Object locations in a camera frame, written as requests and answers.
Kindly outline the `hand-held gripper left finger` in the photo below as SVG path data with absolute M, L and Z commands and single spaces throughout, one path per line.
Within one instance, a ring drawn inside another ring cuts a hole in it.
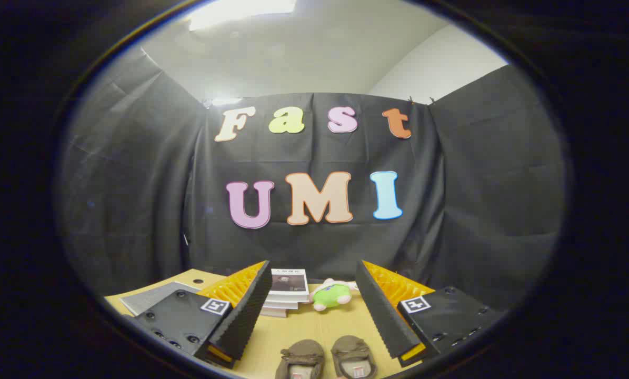
M 167 290 L 134 324 L 175 350 L 232 368 L 242 359 L 272 285 L 270 261 L 262 261 L 203 290 Z

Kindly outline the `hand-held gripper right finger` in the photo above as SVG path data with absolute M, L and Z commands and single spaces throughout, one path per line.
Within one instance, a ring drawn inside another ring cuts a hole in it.
M 433 290 L 368 261 L 355 283 L 389 355 L 402 367 L 463 347 L 505 312 L 454 286 Z

